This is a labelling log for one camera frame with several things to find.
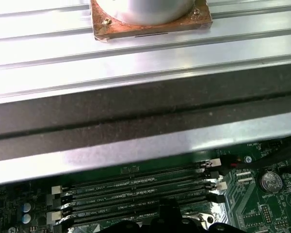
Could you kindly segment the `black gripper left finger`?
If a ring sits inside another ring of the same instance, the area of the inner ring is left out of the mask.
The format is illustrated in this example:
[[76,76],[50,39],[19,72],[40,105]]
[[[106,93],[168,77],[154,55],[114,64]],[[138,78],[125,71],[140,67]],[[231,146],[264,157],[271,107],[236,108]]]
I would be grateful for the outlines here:
[[160,233],[169,230],[169,199],[159,202],[158,217],[149,224],[139,226],[136,222],[123,220],[102,231],[101,233]]

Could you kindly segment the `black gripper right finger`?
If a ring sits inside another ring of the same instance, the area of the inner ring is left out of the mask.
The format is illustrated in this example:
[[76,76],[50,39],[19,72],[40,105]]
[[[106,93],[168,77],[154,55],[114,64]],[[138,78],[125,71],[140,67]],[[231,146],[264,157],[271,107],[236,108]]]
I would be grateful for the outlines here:
[[171,233],[237,233],[238,229],[224,223],[215,223],[205,230],[200,222],[182,216],[175,199],[170,200],[169,229]]

